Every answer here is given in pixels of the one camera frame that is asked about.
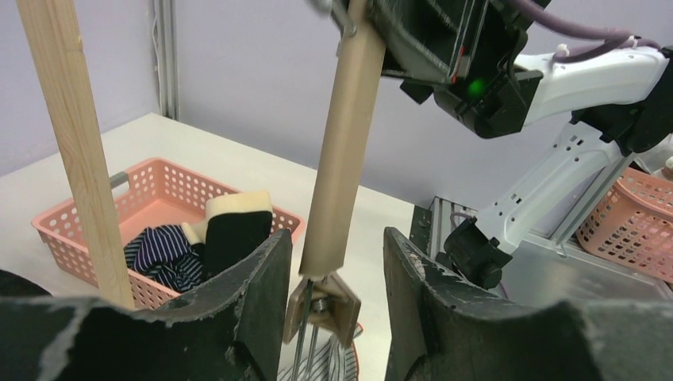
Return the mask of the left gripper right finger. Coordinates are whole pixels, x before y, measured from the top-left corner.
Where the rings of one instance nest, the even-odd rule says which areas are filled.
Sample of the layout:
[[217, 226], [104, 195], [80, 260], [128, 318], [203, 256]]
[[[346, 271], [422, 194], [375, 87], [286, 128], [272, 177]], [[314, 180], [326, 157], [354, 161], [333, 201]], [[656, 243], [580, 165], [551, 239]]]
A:
[[669, 301], [522, 306], [383, 232], [389, 380], [669, 380]]

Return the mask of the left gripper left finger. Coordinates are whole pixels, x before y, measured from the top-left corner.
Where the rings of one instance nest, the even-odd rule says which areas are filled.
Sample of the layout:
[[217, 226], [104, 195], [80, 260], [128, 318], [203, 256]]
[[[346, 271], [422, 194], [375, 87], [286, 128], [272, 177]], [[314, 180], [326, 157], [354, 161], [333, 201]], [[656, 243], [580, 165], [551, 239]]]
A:
[[4, 380], [273, 380], [292, 240], [247, 258], [155, 310], [100, 298], [3, 298]]

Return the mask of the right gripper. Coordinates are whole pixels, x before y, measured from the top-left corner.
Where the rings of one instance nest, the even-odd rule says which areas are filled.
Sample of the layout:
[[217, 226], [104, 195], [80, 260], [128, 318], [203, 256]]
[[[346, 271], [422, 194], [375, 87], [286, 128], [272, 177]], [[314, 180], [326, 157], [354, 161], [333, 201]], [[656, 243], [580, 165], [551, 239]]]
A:
[[386, 45], [382, 75], [477, 102], [512, 75], [529, 23], [507, 1], [370, 1], [367, 17]]

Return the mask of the navy striped underwear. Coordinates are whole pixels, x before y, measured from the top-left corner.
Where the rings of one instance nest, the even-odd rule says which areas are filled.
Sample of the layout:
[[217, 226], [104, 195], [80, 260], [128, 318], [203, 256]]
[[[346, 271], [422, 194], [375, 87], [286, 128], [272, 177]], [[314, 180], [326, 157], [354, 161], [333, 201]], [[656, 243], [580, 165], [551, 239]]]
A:
[[188, 225], [144, 229], [125, 247], [127, 268], [173, 291], [184, 293], [203, 281], [205, 243]]

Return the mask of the black underwear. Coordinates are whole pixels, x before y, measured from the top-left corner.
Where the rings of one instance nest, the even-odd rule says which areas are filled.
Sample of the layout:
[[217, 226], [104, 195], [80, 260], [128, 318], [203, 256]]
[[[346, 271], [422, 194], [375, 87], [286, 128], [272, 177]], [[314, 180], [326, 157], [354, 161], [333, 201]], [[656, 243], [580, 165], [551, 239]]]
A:
[[197, 250], [206, 281], [236, 265], [271, 234], [271, 196], [266, 190], [225, 194], [206, 202], [204, 220], [180, 227]]

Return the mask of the grey striped underwear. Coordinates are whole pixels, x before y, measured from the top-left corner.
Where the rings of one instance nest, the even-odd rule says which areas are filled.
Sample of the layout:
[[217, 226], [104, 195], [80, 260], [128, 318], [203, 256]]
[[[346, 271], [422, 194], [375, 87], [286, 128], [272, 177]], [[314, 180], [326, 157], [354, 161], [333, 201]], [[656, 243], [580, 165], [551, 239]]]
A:
[[360, 376], [360, 361], [355, 341], [344, 347], [331, 334], [325, 342], [319, 343], [319, 328], [314, 328], [310, 348], [303, 354], [298, 367], [299, 380], [317, 381], [357, 381]]

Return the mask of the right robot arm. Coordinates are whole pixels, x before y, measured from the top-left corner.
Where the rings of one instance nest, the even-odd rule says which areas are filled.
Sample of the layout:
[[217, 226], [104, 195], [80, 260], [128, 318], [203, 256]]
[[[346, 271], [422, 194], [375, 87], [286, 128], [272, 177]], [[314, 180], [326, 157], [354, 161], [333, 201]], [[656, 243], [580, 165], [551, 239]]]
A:
[[370, 1], [386, 45], [382, 73], [415, 102], [433, 98], [478, 137], [571, 113], [506, 194], [465, 218], [437, 256], [496, 287], [529, 230], [594, 173], [672, 131], [672, 52], [626, 30], [580, 25], [535, 1]]

